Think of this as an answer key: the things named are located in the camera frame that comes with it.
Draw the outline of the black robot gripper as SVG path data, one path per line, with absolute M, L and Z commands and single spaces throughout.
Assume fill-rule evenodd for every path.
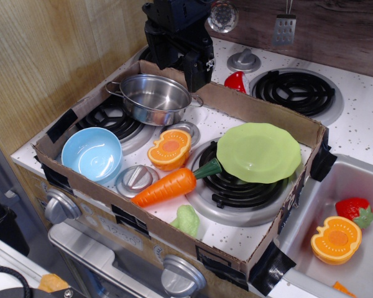
M 142 6 L 145 36 L 162 70 L 183 70 L 189 92 L 211 82 L 213 42 L 205 23 L 211 1 L 153 1 Z

